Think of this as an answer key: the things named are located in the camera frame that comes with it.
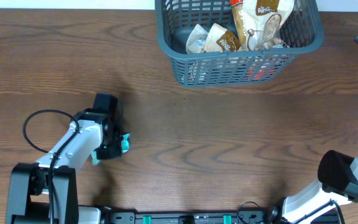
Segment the snack bag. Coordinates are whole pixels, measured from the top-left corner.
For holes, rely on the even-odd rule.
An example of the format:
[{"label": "snack bag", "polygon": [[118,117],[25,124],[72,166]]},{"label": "snack bag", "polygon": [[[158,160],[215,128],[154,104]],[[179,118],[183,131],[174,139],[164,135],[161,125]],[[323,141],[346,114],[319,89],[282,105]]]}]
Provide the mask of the snack bag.
[{"label": "snack bag", "polygon": [[206,52],[237,52],[241,49],[241,44],[236,35],[230,30],[214,24],[206,38]]},{"label": "snack bag", "polygon": [[208,32],[200,25],[196,25],[186,42],[186,52],[188,54],[197,54],[205,52],[205,42]]},{"label": "snack bag", "polygon": [[[231,5],[233,13],[238,14],[234,18],[239,37],[245,34],[242,48],[255,50],[257,46],[272,41],[291,14],[294,0],[231,0]],[[237,22],[240,17],[243,25]]]}]

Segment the black cable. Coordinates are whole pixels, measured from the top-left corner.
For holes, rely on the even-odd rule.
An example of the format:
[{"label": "black cable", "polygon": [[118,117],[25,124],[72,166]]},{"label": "black cable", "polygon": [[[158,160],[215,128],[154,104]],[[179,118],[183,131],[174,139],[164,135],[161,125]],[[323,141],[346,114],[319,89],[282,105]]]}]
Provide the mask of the black cable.
[{"label": "black cable", "polygon": [[335,205],[336,207],[336,211],[338,213],[338,217],[341,220],[341,224],[345,224],[345,219],[343,218],[343,214],[342,214],[342,210],[340,208],[340,206],[338,205],[338,203],[336,203],[336,201],[332,200],[332,203]]},{"label": "black cable", "polygon": [[30,121],[31,118],[33,118],[35,115],[38,114],[42,114],[42,113],[58,113],[58,114],[63,114],[69,118],[71,118],[71,120],[73,120],[75,122],[75,131],[73,132],[73,134],[57,149],[56,152],[53,153],[52,156],[52,160],[50,162],[50,166],[49,166],[49,171],[48,171],[48,191],[49,191],[49,205],[50,205],[50,224],[54,224],[55,221],[55,211],[54,211],[54,205],[53,205],[53,182],[52,182],[52,175],[53,175],[53,167],[55,166],[56,161],[59,158],[60,153],[63,151],[63,149],[67,146],[67,144],[80,132],[80,124],[77,121],[77,119],[74,118],[74,116],[72,116],[69,113],[66,113],[64,111],[60,111],[60,110],[40,110],[37,112],[32,113],[25,121],[23,124],[23,136],[24,139],[36,150],[40,151],[40,152],[44,152],[44,153],[48,153],[48,151],[41,149],[39,147],[37,147],[35,144],[33,144],[30,139],[27,137],[27,133],[25,131],[28,122]]},{"label": "black cable", "polygon": [[[240,220],[240,221],[242,221],[244,224],[249,224],[249,223],[247,223],[246,221],[244,221],[241,217],[240,217],[240,215],[239,215],[239,213],[240,213],[240,209],[242,208],[242,207],[244,207],[245,205],[248,205],[248,204],[254,204],[254,205],[256,205],[256,206],[258,206],[259,208],[260,208],[260,206],[257,204],[257,203],[255,203],[255,202],[244,202],[240,207],[239,207],[239,209],[237,209],[237,218]],[[258,224],[258,223],[262,223],[264,221],[264,219],[262,219],[261,221],[259,221],[259,222],[256,222],[256,224]]]},{"label": "black cable", "polygon": [[325,203],[324,205],[320,206],[319,208],[317,208],[316,210],[312,211],[311,213],[307,214],[307,215],[304,215],[303,218],[297,220],[295,223],[293,224],[299,224],[300,222],[302,222],[303,220],[306,220],[307,218],[313,216],[314,214],[318,213],[319,211],[321,211],[322,209],[328,207],[328,206],[333,206],[335,205],[336,206],[336,209],[337,209],[337,214],[338,214],[338,217],[339,219],[341,220],[341,224],[345,224],[345,220],[343,219],[343,214],[342,214],[342,211],[341,211],[341,208],[339,207],[339,205],[336,203],[336,201],[334,200],[330,200],[329,202]]}]

